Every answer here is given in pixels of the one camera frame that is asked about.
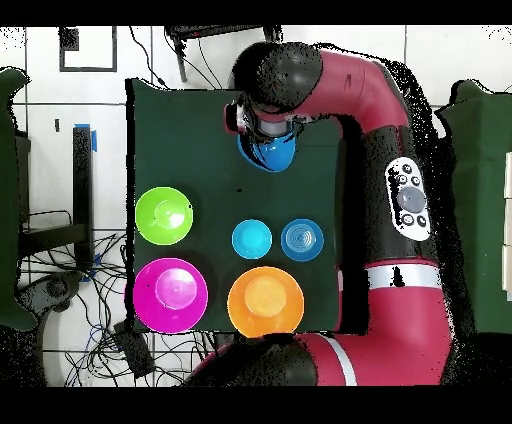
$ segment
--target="control buttons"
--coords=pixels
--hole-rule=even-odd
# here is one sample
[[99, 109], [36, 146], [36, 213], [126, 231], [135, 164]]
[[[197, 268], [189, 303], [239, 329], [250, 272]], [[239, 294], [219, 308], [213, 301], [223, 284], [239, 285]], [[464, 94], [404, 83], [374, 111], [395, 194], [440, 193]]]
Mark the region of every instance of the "control buttons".
[[425, 195], [415, 187], [404, 187], [396, 197], [398, 204], [403, 210], [411, 213], [420, 213], [427, 203]]
[[396, 158], [386, 167], [383, 178], [388, 192], [389, 218], [395, 229], [410, 240], [428, 240], [431, 237], [428, 200], [418, 165], [406, 156]]
[[414, 224], [414, 218], [409, 214], [405, 214], [402, 216], [402, 222], [409, 227]]
[[398, 177], [396, 177], [396, 180], [398, 182], [398, 184], [406, 184], [407, 183], [407, 177], [405, 175], [399, 175]]

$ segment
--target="dark green table mat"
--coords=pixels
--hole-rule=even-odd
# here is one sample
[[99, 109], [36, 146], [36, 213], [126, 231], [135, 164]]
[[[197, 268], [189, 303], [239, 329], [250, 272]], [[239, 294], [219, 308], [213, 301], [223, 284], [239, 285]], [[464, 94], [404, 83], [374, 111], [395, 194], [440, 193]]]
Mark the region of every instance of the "dark green table mat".
[[[340, 136], [335, 123], [306, 126], [292, 165], [271, 174], [247, 162], [235, 137], [224, 130], [224, 105], [238, 98], [238, 92], [162, 91], [139, 80], [132, 84], [135, 201], [153, 187], [170, 186], [182, 191], [194, 208], [192, 229], [176, 245], [155, 246], [135, 233], [135, 273], [161, 257], [189, 261], [205, 277], [209, 292], [207, 310], [195, 328], [234, 331], [226, 309], [233, 282], [253, 267], [275, 266], [290, 273], [304, 293], [297, 331], [333, 330], [340, 257], [335, 236]], [[325, 237], [321, 254], [307, 263], [288, 259], [280, 243], [286, 224], [302, 217], [317, 222]], [[235, 226], [250, 218], [262, 220], [272, 231], [272, 247], [261, 260], [242, 259], [231, 245]]]
[[512, 96], [474, 82], [458, 86], [439, 112], [452, 132], [455, 216], [477, 332], [512, 333], [512, 302], [502, 289], [505, 154], [512, 151]]

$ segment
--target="red robot arm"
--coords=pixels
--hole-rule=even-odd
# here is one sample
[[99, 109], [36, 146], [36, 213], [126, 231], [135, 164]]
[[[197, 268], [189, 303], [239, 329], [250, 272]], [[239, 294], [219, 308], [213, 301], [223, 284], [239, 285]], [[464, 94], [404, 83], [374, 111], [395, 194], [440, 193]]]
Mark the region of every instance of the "red robot arm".
[[[350, 115], [362, 130], [369, 328], [297, 336], [315, 358], [318, 384], [439, 384], [451, 335], [408, 110], [389, 72], [302, 43], [264, 43], [242, 53], [232, 81], [261, 138], [281, 136], [283, 122], [326, 116]], [[237, 111], [228, 127], [243, 131]]]

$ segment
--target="black cable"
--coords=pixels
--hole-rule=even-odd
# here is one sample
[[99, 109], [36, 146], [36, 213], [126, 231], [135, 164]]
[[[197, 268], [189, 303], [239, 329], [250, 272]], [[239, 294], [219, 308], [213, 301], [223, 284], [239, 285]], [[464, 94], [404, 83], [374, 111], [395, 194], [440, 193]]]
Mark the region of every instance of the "black cable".
[[215, 81], [217, 81], [217, 84], [219, 84], [219, 87], [220, 89], [222, 90], [222, 84], [219, 82], [219, 80], [217, 79], [217, 77], [215, 76], [215, 74], [213, 73], [212, 69], [210, 68], [210, 65], [208, 65], [208, 62], [206, 61], [206, 58], [204, 57], [204, 54], [203, 54], [203, 48], [201, 47], [201, 39], [198, 38], [197, 39], [197, 42], [199, 43], [199, 51], [201, 52], [201, 56], [203, 56], [203, 60], [204, 60], [204, 64], [206, 65], [206, 67], [208, 68], [208, 70], [210, 71], [210, 73], [213, 75], [213, 78], [215, 78]]
[[149, 54], [148, 54], [146, 48], [135, 39], [135, 34], [133, 33], [133, 28], [131, 26], [128, 26], [128, 28], [130, 29], [130, 33], [132, 35], [133, 41], [141, 47], [141, 49], [144, 51], [144, 54], [146, 55], [146, 64], [148, 65], [149, 72], [151, 72], [153, 74], [153, 76], [157, 79], [157, 81], [160, 85], [163, 85], [167, 90], [170, 90], [170, 88], [167, 87], [167, 85], [165, 84], [165, 81], [162, 78], [160, 78], [157, 74], [155, 74], [153, 69], [151, 69], [151, 65], [149, 63]]
[[215, 87], [211, 81], [206, 78], [206, 76], [199, 70], [197, 69], [194, 65], [192, 65], [187, 59], [185, 59], [185, 55], [181, 55], [179, 54], [176, 50], [173, 49], [173, 47], [171, 46], [171, 44], [169, 43], [169, 40], [167, 39], [167, 33], [165, 32], [165, 28], [164, 28], [164, 39], [165, 39], [165, 42], [167, 43], [167, 45], [169, 46], [169, 48], [174, 52], [174, 54], [178, 57], [181, 57], [185, 62], [187, 62], [190, 66], [192, 66], [192, 68], [194, 68], [198, 73], [199, 75], [201, 75], [207, 82], [208, 84], [210, 84], [214, 90], [218, 90], [217, 87]]

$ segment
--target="floor tile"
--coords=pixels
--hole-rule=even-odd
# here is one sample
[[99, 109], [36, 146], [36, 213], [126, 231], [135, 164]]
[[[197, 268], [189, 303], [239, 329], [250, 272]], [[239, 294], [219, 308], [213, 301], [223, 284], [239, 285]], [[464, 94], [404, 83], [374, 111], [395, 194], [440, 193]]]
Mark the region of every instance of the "floor tile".
[[[95, 360], [97, 365], [97, 375], [91, 375], [87, 368], [87, 360], [82, 353], [68, 353], [71, 360], [76, 364], [78, 368], [77, 372], [74, 369], [72, 363], [66, 358], [64, 352], [44, 352], [43, 353], [43, 365], [45, 368], [46, 380], [48, 387], [64, 387], [66, 382], [68, 387], [115, 387], [114, 380], [112, 378], [102, 378], [101, 375], [109, 375], [105, 368], [101, 367], [99, 359]], [[107, 366], [110, 368], [112, 373], [118, 374], [128, 370], [128, 364], [126, 361], [121, 360], [122, 355], [114, 356], [107, 362]], [[147, 383], [151, 387], [153, 385], [153, 376], [150, 374], [146, 377]], [[116, 377], [116, 382], [119, 387], [134, 387], [135, 382], [133, 374], [123, 375]], [[148, 387], [144, 378], [138, 378], [136, 381], [137, 387]]]
[[[59, 120], [59, 131], [55, 120]], [[31, 212], [73, 212], [73, 127], [96, 131], [93, 152], [95, 228], [126, 227], [126, 109], [124, 106], [29, 105]], [[43, 227], [60, 217], [47, 215]]]
[[[110, 236], [108, 232], [95, 232], [95, 240], [99, 240]], [[101, 244], [98, 243], [95, 249], [96, 253], [103, 254], [105, 252], [109, 240], [103, 241]], [[101, 263], [104, 266], [122, 267], [123, 261], [119, 252], [119, 247], [124, 244], [124, 239], [121, 239], [114, 245], [112, 249], [107, 252], [101, 259]], [[46, 261], [43, 254], [37, 255], [43, 261]], [[65, 258], [65, 255], [61, 255], [60, 258], [55, 257], [57, 262], [61, 262]], [[32, 269], [39, 269], [40, 265], [36, 265], [31, 262]], [[43, 348], [45, 350], [86, 350], [94, 346], [94, 341], [89, 342], [92, 325], [106, 326], [106, 307], [100, 303], [98, 291], [101, 292], [102, 298], [106, 299], [111, 314], [110, 329], [113, 330], [114, 324], [124, 320], [126, 318], [126, 309], [124, 306], [124, 287], [126, 280], [122, 278], [111, 277], [106, 271], [98, 271], [95, 274], [95, 278], [98, 280], [98, 284], [92, 281], [83, 281], [80, 283], [80, 289], [78, 295], [83, 299], [86, 307], [78, 296], [71, 299], [71, 306], [62, 313], [52, 312], [48, 317], [46, 323], [44, 337], [43, 337]]]
[[512, 85], [511, 27], [478, 25], [409, 25], [407, 66], [430, 104], [448, 102], [452, 85], [477, 79], [503, 91]]
[[190, 352], [193, 347], [199, 347], [211, 352], [213, 351], [212, 345], [209, 343], [208, 338], [205, 337], [206, 343], [203, 343], [201, 334], [195, 333], [196, 341], [194, 341], [193, 333], [184, 334], [155, 334], [155, 352], [169, 352], [169, 351], [186, 351]]
[[[167, 40], [174, 48], [173, 42]], [[264, 40], [263, 29], [251, 29], [201, 38], [201, 48], [220, 85], [226, 88], [231, 68], [238, 55], [251, 44]], [[199, 69], [218, 88], [219, 84], [215, 81], [201, 56], [199, 42], [190, 40], [187, 41], [186, 46], [185, 59]], [[186, 83], [181, 82], [176, 55], [165, 41], [163, 26], [153, 27], [153, 70], [159, 78], [165, 81], [169, 88], [212, 89], [205, 78], [188, 63], [185, 63], [188, 81]]]
[[180, 385], [200, 363], [201, 357], [196, 351], [155, 353], [155, 387]]
[[[111, 33], [102, 27], [78, 27], [79, 51], [66, 53], [75, 66], [102, 66], [112, 51]], [[135, 39], [150, 55], [150, 27], [133, 27]], [[117, 72], [60, 72], [58, 28], [27, 29], [29, 103], [123, 103], [125, 79], [151, 73], [142, 48], [127, 26], [117, 27]]]
[[[25, 29], [0, 27], [0, 69], [10, 66], [25, 69]], [[25, 88], [14, 96], [15, 103], [25, 102]]]
[[332, 43], [343, 49], [404, 61], [404, 25], [283, 25], [283, 41]]

